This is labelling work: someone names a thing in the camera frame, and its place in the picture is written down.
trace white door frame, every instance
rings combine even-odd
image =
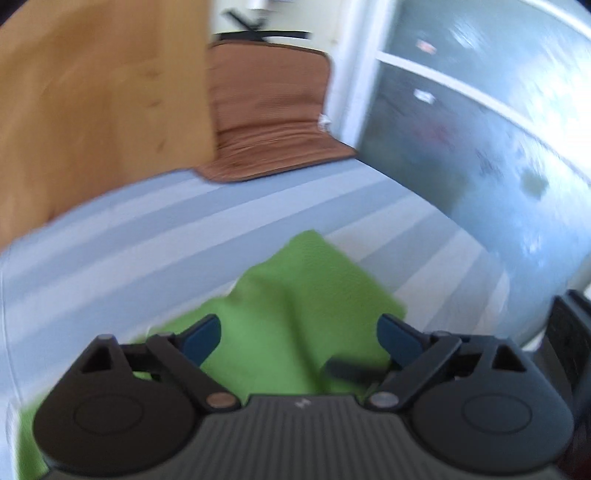
[[[356,147],[365,124],[374,84],[379,70],[381,52],[388,38],[389,27],[397,8],[404,0],[376,0],[370,12],[368,35],[361,49],[361,55],[354,70],[353,87],[345,109],[340,139]]]

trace floor stripe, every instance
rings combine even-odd
[[[119,251],[7,305],[9,341],[19,342],[58,316],[189,256],[383,179],[363,166],[243,203]]]
[[[454,235],[394,293],[397,299],[410,306],[405,321],[423,330],[457,289],[482,250],[464,230]]]
[[[491,294],[503,273],[504,269],[499,261],[483,249],[462,282],[429,322],[426,330],[472,333],[488,307]]]
[[[161,210],[185,200],[204,195],[218,189],[220,184],[204,183],[197,178],[167,186],[138,198],[107,208],[91,215],[49,237],[40,239],[24,251],[19,252],[18,262],[7,265],[7,279],[26,273],[39,263],[80,245],[93,237],[118,225]]]
[[[538,10],[542,10],[542,12],[551,15],[556,20],[561,21],[563,24],[568,25],[573,30],[576,30],[578,33],[587,37],[591,40],[591,27],[589,27],[585,22],[579,20],[574,15],[569,14],[567,11],[562,10],[561,8],[557,7],[551,2],[546,0],[520,0],[521,2],[530,5],[531,7],[537,8]]]
[[[491,335],[496,331],[499,321],[502,320],[502,314],[507,307],[510,289],[511,282],[509,275],[503,272],[499,282],[491,293],[484,312],[480,316],[480,321],[478,321],[478,324],[474,328],[474,335]]]
[[[357,263],[411,229],[435,209],[418,195],[411,194],[332,232],[326,239]],[[371,234],[360,235],[360,232]]]
[[[414,61],[407,60],[396,55],[390,55],[389,53],[385,53],[383,51],[378,52],[376,54],[376,58],[388,65],[398,67],[400,69],[406,70],[407,72],[411,72],[416,75],[420,75],[423,78],[437,82],[438,84],[443,85],[487,107],[488,109],[511,122],[516,127],[519,127],[526,133],[530,134],[532,137],[542,143],[543,146],[555,152],[560,157],[562,162],[564,162],[578,176],[583,178],[585,182],[591,184],[591,166],[582,165],[579,167],[576,160],[569,158],[568,155],[563,154],[565,149],[560,146],[560,141],[549,141],[544,138],[544,135],[538,131],[533,122],[518,113],[516,110],[512,109],[507,104],[500,102],[496,98],[491,97],[481,90],[462,82],[461,80],[450,77],[449,75],[441,73],[438,70],[434,70]]]
[[[545,334],[546,328],[544,327],[544,329],[540,333],[538,333],[535,337],[533,337],[522,347],[522,350],[524,352],[536,352],[542,345],[542,341],[544,340]]]

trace green towel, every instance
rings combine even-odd
[[[324,363],[339,355],[385,367],[388,356],[376,339],[376,323],[383,313],[403,318],[405,309],[309,231],[250,268],[226,297],[211,299],[158,331],[181,332],[209,313],[222,321],[222,341],[202,368],[245,401],[252,393],[360,394],[326,378]],[[31,433],[36,408],[21,415],[20,480],[37,480],[46,470]]]

